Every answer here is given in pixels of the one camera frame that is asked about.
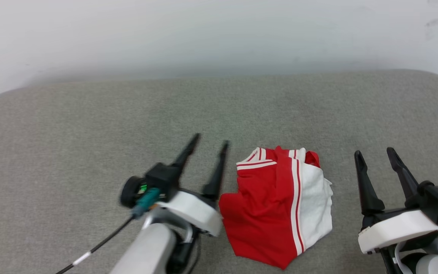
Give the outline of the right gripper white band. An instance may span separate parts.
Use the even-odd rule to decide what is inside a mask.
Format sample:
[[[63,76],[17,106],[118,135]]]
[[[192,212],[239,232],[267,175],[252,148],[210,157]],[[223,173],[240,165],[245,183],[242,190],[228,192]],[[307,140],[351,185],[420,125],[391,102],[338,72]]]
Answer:
[[[419,184],[396,150],[388,147],[387,155],[392,169],[398,175],[405,198],[416,196]],[[377,249],[438,232],[438,225],[421,210],[398,209],[382,213],[385,210],[384,203],[377,197],[372,186],[361,151],[355,151],[354,160],[363,215],[363,225],[358,235],[362,253],[368,254]]]

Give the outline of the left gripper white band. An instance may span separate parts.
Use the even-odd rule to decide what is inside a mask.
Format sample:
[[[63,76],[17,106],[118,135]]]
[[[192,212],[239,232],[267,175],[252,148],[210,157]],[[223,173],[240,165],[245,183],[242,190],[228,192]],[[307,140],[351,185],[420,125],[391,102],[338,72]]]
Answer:
[[[180,172],[184,170],[189,157],[194,153],[200,136],[200,133],[193,135],[171,166],[178,168]],[[229,144],[229,140],[224,141],[212,176],[202,188],[202,196],[214,203],[220,196]],[[218,237],[222,228],[220,213],[198,196],[187,191],[178,191],[169,202],[157,202],[151,211],[151,222],[159,221],[183,229],[195,227],[212,237]]]

